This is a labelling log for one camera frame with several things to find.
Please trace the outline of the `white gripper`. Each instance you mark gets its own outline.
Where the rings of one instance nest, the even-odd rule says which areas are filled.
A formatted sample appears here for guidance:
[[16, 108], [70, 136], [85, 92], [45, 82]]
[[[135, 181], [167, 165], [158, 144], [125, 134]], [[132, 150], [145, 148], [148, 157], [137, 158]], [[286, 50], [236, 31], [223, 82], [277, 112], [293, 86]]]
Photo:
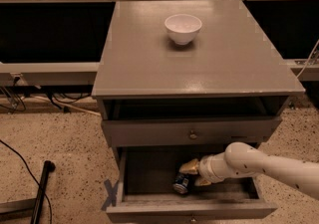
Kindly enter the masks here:
[[199, 172], [201, 177], [198, 177], [194, 183], [197, 187], [222, 182], [229, 174], [223, 153], [204, 156], [201, 161], [195, 158], [184, 163], [179, 168], [179, 172], [190, 175], [198, 175]]

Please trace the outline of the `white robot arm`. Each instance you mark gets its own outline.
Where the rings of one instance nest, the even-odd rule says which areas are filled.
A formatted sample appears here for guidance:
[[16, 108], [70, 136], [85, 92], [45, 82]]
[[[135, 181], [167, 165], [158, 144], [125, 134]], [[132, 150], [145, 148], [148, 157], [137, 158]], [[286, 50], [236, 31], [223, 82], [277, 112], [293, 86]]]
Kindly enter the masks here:
[[319, 164], [268, 155], [243, 142], [231, 143], [225, 152], [184, 163], [179, 172], [198, 175], [196, 186], [219, 183], [228, 178], [264, 174], [303, 194], [319, 199]]

